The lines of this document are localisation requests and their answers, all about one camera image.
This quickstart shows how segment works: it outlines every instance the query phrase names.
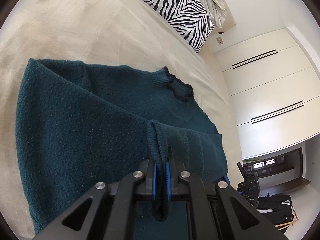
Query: wardrobe door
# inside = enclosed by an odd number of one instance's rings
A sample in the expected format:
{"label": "wardrobe door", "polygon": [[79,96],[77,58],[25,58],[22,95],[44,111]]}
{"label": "wardrobe door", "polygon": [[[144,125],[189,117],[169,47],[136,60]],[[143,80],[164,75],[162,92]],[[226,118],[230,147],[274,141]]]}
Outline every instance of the wardrobe door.
{"label": "wardrobe door", "polygon": [[218,51],[215,55],[220,62],[221,70],[225,71],[240,65],[241,62],[255,60],[296,45],[297,43],[289,33],[281,29],[240,42]]}
{"label": "wardrobe door", "polygon": [[238,125],[242,158],[275,152],[318,134],[319,109],[317,97],[265,119]]}
{"label": "wardrobe door", "polygon": [[294,46],[222,74],[229,95],[234,95],[310,67],[311,63],[300,47]]}
{"label": "wardrobe door", "polygon": [[320,82],[310,67],[230,97],[237,125],[288,110],[320,96]]}

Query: beige bedsheet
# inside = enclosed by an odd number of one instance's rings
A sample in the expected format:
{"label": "beige bedsheet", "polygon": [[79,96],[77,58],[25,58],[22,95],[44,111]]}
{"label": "beige bedsheet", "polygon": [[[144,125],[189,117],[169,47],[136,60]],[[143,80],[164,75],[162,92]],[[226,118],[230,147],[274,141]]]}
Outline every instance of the beige bedsheet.
{"label": "beige bedsheet", "polygon": [[167,66],[194,88],[199,106],[222,133],[231,183],[236,187],[240,182],[236,122],[209,47],[197,55],[141,0],[20,0],[0,30],[0,210],[18,236],[34,236],[14,136],[17,94],[31,57],[127,64],[148,71]]}

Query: shelf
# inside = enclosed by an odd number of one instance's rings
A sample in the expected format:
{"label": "shelf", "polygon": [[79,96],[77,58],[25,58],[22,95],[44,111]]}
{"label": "shelf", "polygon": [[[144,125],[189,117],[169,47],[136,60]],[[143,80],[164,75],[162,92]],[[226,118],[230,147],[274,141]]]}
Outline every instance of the shelf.
{"label": "shelf", "polygon": [[260,176],[257,177],[257,179],[269,177],[269,176],[276,175],[276,174],[279,174],[279,173],[282,173],[282,172],[286,172],[286,171],[291,171],[291,170],[293,170],[293,169],[294,169],[294,166],[291,166],[291,167],[289,167],[289,168],[285,168],[285,169],[280,170],[280,171],[276,171],[276,172],[273,172],[273,173],[260,175]]}
{"label": "shelf", "polygon": [[307,180],[305,178],[296,178],[288,182],[281,183],[279,185],[262,188],[260,191],[260,196],[261,197],[267,196],[268,192],[270,196],[276,195],[279,193],[288,193],[292,190],[298,189],[308,184],[310,184],[310,180]]}

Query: teal sweater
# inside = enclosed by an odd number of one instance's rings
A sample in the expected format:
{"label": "teal sweater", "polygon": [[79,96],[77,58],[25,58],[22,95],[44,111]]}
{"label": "teal sweater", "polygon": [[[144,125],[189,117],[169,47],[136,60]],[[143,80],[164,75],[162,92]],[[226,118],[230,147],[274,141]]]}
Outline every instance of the teal sweater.
{"label": "teal sweater", "polygon": [[[153,216],[166,220],[168,147],[205,181],[228,171],[221,134],[195,102],[192,87],[166,67],[151,73],[126,65],[30,59],[18,96],[16,143],[36,233],[96,182],[121,180],[150,154],[159,181]],[[177,238],[179,229],[170,228],[182,214],[178,206],[161,225],[139,206],[135,237],[143,239],[147,227],[160,225],[163,233],[153,239]],[[185,224],[176,227],[186,230]]]}

